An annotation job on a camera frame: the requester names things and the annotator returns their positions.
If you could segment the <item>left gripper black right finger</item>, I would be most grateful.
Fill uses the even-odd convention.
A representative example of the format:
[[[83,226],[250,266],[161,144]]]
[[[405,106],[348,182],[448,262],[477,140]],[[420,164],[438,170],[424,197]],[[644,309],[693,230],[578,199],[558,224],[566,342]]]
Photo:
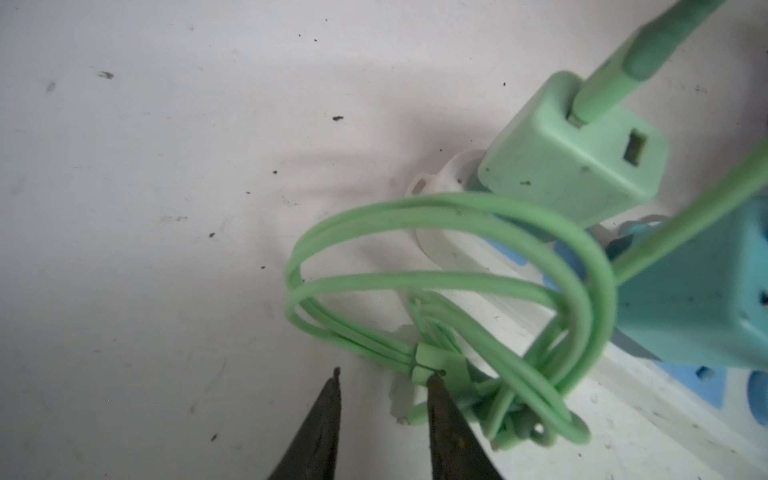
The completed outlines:
[[[432,478],[502,480],[450,396],[442,377],[427,381],[427,412]]]

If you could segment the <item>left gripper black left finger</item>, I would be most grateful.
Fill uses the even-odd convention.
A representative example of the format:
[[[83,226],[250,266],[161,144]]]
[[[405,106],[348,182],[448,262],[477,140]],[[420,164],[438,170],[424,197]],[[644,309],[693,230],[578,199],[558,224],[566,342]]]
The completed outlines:
[[[341,405],[340,368],[336,367],[269,480],[335,478]]]

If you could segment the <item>white blue power strip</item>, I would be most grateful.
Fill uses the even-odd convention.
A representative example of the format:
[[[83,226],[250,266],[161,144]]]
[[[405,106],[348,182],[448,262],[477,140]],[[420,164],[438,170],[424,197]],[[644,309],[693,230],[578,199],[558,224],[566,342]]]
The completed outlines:
[[[455,155],[436,174],[419,173],[406,189],[406,196],[439,192],[459,192],[479,165],[483,150]],[[486,272],[544,284],[542,274],[530,263],[518,265],[485,240],[461,232],[416,230],[418,244],[425,255],[441,269],[460,272]],[[531,340],[525,334],[539,333],[553,316],[538,304],[495,294],[449,291],[453,301],[470,307],[489,307],[490,320],[471,313],[505,345],[524,353]],[[767,479],[767,426],[758,424],[749,408],[747,386],[751,370],[713,369],[713,376],[698,378],[700,367],[674,368],[700,385],[715,385],[722,393],[717,407],[663,367],[631,353],[629,339],[619,345],[608,344],[590,377],[618,399],[649,419],[661,431],[730,479]]]

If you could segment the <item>teal charger adapter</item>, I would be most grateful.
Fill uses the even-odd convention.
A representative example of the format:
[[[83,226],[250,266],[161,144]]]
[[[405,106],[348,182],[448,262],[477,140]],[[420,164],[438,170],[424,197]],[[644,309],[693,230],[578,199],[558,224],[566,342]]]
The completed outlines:
[[[766,369],[766,197],[624,283],[616,325],[666,363]]]

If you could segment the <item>green charger adapter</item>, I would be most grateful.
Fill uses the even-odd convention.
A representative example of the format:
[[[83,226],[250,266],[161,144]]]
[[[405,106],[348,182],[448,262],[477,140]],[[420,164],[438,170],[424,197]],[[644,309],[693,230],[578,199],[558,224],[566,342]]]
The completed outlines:
[[[493,140],[476,170],[485,190],[557,212],[586,228],[657,195],[666,135],[624,106],[577,127],[577,75],[550,76]]]

